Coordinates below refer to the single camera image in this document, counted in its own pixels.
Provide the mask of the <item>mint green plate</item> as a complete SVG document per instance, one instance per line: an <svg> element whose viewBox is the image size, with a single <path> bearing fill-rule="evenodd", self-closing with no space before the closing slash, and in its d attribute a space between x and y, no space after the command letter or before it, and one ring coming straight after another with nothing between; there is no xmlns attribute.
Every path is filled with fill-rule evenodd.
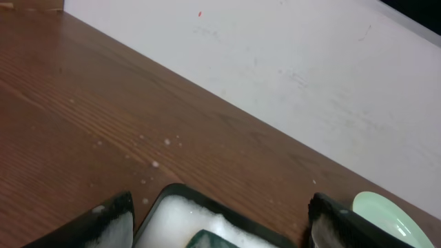
<svg viewBox="0 0 441 248"><path fill-rule="evenodd" d="M388 198L374 192L360 192L352 202L352 211L416 248L434 248L416 222Z"/></svg>

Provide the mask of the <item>green yellow sponge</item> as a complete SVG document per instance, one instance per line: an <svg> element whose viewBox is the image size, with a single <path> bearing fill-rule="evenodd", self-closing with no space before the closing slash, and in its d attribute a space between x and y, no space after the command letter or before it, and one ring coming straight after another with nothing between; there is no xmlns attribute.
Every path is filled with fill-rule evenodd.
<svg viewBox="0 0 441 248"><path fill-rule="evenodd" d="M185 248L238 248L228 240L202 229L186 244Z"/></svg>

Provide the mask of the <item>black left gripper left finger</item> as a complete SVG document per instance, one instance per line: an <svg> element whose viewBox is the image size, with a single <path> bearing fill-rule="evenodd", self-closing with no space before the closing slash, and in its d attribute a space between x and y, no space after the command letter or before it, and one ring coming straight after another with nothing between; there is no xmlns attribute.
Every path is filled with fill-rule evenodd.
<svg viewBox="0 0 441 248"><path fill-rule="evenodd" d="M134 204L121 192L24 248L131 247Z"/></svg>

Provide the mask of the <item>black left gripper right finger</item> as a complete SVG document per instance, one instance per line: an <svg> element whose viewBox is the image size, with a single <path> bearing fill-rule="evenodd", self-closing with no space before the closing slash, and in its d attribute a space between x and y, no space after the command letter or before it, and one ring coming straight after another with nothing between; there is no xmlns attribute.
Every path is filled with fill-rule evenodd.
<svg viewBox="0 0 441 248"><path fill-rule="evenodd" d="M308 217L313 248L412 248L324 193L314 194Z"/></svg>

